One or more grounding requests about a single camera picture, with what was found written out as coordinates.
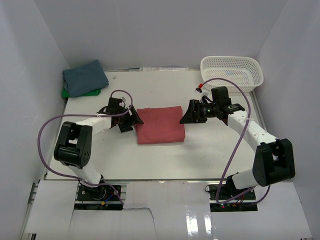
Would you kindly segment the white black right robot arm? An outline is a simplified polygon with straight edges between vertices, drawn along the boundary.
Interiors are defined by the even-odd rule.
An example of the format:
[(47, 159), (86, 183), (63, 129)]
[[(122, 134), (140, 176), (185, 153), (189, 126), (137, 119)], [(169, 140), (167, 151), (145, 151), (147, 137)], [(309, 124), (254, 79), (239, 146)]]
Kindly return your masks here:
[(236, 200), (248, 189), (293, 179), (296, 175), (292, 143), (279, 139), (265, 131), (249, 118), (249, 112), (240, 104), (232, 103), (225, 86), (211, 89), (212, 98), (202, 95), (200, 100), (192, 99), (180, 124), (203, 124), (209, 118), (217, 118), (240, 135), (254, 151), (251, 169), (226, 177), (224, 185), (216, 190)]

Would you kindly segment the red t shirt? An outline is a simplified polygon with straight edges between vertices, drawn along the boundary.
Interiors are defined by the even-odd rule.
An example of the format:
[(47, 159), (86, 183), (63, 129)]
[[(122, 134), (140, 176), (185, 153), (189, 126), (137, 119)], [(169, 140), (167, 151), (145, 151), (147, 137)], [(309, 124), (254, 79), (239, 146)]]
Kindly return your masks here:
[(137, 113), (143, 124), (136, 124), (139, 145), (182, 143), (186, 138), (181, 106), (142, 108)]

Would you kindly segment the folded blue t shirt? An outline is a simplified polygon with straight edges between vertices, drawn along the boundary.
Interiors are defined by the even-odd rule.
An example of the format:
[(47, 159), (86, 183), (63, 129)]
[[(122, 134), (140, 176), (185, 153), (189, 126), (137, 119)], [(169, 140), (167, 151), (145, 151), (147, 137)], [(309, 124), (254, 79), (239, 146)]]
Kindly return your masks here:
[(109, 80), (98, 60), (63, 70), (62, 78), (63, 88), (70, 94), (84, 94), (109, 85)]

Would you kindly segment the white perforated plastic basket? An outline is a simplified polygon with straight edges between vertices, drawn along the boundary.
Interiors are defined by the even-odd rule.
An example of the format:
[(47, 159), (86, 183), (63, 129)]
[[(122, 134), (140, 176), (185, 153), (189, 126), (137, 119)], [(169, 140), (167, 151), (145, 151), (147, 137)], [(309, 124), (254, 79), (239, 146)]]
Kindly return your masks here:
[(226, 86), (229, 92), (237, 93), (240, 88), (244, 93), (252, 92), (264, 82), (260, 64), (253, 58), (244, 56), (206, 56), (200, 62), (200, 73), (205, 82), (218, 78), (204, 85), (206, 90)]

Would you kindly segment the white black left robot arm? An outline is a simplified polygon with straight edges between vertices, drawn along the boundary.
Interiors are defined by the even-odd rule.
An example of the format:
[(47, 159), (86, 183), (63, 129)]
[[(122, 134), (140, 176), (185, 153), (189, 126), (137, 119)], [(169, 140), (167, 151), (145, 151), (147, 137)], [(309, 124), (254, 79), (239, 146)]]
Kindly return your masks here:
[(71, 169), (89, 187), (90, 196), (99, 200), (105, 196), (106, 187), (101, 184), (103, 176), (90, 162), (93, 136), (116, 126), (125, 133), (143, 124), (133, 106), (126, 107), (123, 98), (110, 97), (108, 105), (101, 108), (95, 117), (62, 124), (53, 157)]

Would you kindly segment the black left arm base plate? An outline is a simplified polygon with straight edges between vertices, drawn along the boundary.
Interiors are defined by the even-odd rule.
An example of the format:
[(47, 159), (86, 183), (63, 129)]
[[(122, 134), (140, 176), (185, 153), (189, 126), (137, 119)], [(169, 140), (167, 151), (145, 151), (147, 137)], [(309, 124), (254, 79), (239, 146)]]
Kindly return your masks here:
[(74, 209), (86, 211), (121, 211), (123, 204), (117, 195), (124, 201), (126, 187), (121, 185), (88, 187), (79, 185), (75, 197)]

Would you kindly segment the folded green t shirt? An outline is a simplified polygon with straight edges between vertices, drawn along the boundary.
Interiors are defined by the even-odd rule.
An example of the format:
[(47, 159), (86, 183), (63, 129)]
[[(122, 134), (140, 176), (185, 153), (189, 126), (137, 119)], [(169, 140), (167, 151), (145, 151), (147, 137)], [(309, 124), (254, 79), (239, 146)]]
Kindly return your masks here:
[(68, 98), (77, 98), (77, 97), (91, 97), (91, 96), (98, 96), (101, 93), (101, 89), (95, 89), (93, 91), (89, 91), (83, 94), (80, 94), (79, 92), (70, 94), (66, 89), (62, 89), (61, 91), (61, 97), (64, 99)]

